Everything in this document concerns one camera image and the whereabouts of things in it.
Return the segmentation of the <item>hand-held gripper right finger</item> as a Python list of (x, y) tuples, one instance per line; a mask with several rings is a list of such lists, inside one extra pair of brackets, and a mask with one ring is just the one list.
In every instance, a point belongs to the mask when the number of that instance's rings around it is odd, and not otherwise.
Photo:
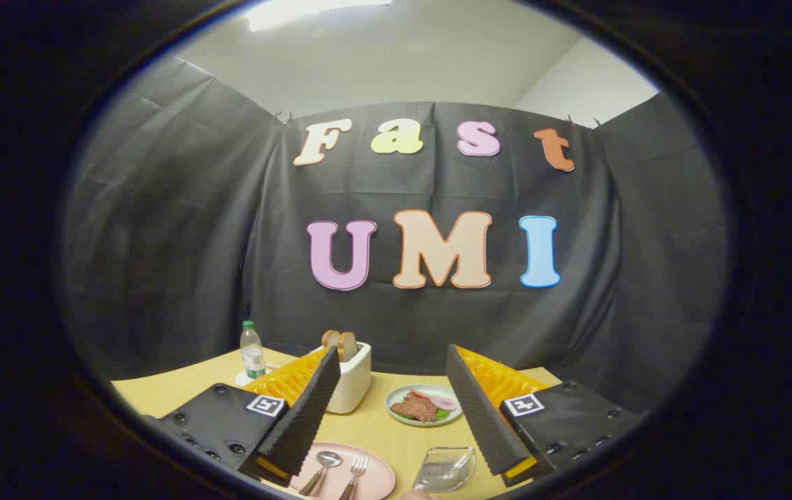
[(579, 382), (545, 384), (454, 344), (446, 375), (489, 471), (507, 487), (591, 458), (643, 417)]

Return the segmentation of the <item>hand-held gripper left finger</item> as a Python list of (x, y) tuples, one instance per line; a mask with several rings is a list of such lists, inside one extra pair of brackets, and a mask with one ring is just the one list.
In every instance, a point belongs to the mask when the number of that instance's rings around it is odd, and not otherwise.
[(243, 388), (212, 384), (153, 419), (153, 429), (240, 474), (288, 486), (340, 379), (338, 349), (317, 349)]

